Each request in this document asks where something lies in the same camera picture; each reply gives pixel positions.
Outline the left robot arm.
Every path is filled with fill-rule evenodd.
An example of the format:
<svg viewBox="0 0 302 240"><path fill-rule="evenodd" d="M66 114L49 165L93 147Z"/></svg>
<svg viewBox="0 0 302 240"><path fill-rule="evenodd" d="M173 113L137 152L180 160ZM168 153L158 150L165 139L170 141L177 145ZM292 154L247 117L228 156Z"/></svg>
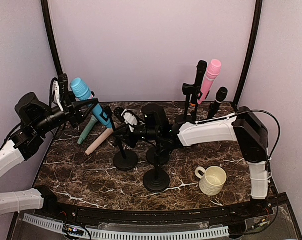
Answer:
<svg viewBox="0 0 302 240"><path fill-rule="evenodd" d="M65 123L72 127L81 124L97 105L98 99L76 101L72 92L65 94L63 110L51 108L38 100L31 92L25 94L15 105L20 118L6 136L0 147L0 178L15 166L27 161L37 153L46 133ZM56 196L45 186L20 192L0 193L0 215L25 210L42 209L50 218L61 214Z"/></svg>

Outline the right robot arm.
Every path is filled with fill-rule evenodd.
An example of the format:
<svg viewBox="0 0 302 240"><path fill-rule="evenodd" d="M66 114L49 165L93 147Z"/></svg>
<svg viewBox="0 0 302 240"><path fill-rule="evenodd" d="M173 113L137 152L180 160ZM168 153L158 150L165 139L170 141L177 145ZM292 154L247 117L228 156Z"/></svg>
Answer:
<svg viewBox="0 0 302 240"><path fill-rule="evenodd" d="M250 172L253 201L246 205L246 213L256 217L265 209L273 153L268 150L268 130L255 115L256 112L241 107L236 113L218 118L170 124L164 109L157 104L142 108L143 119L130 110L117 107L114 115L122 126L115 133L131 148L138 141L155 141L153 161L158 167L168 162L175 149L201 143L237 142Z"/></svg>

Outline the black stand of beige microphone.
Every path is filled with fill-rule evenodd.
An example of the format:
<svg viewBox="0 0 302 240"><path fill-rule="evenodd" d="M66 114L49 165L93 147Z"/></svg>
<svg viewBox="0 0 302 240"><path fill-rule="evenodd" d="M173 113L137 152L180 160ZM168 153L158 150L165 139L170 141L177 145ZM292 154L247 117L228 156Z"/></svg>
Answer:
<svg viewBox="0 0 302 240"><path fill-rule="evenodd" d="M152 147L146 152L146 161L154 165L159 163L160 165L167 164L170 160L170 143L168 141L160 140L156 144L152 143Z"/></svg>

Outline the black stand of blue microphone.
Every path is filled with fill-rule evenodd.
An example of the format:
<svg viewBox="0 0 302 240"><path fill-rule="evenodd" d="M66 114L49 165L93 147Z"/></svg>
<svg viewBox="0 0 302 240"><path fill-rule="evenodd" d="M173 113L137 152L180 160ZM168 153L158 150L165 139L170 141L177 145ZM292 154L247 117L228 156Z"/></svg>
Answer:
<svg viewBox="0 0 302 240"><path fill-rule="evenodd" d="M116 127L112 119L112 111L109 106L104 107L104 111L110 119L113 133L115 134ZM138 163L137 155L132 150L124 150L122 144L117 144L117 146L119 148L119 152L117 152L113 157L114 167L120 171L129 171L133 169Z"/></svg>

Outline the beige microphone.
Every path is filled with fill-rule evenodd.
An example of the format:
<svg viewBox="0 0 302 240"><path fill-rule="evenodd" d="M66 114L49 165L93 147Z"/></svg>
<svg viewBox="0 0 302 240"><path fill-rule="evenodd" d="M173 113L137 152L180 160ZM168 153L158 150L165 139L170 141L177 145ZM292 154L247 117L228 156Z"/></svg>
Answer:
<svg viewBox="0 0 302 240"><path fill-rule="evenodd" d="M84 154L89 156L96 148L98 148L111 134L113 129L106 129L93 143L84 151Z"/></svg>

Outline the mint green microphone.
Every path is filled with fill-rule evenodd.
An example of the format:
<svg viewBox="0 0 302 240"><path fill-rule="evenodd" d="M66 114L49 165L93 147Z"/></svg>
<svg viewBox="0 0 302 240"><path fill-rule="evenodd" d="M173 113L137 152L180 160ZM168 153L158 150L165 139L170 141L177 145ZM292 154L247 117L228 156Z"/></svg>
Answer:
<svg viewBox="0 0 302 240"><path fill-rule="evenodd" d="M92 116L78 138L78 141L77 141L78 145L81 145L84 142L84 140L87 138L88 134L90 133L90 131L92 130L92 128L94 127L94 125L96 123L97 123L97 119L94 116Z"/></svg>

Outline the black stand of green microphone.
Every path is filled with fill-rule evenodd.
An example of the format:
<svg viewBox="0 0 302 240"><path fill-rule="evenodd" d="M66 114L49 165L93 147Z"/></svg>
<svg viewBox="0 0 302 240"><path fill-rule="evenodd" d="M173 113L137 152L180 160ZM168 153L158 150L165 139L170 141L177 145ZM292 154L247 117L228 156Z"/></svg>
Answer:
<svg viewBox="0 0 302 240"><path fill-rule="evenodd" d="M170 178L159 163L154 164L154 168L147 171L143 176L143 186L149 192L163 192L169 187Z"/></svg>

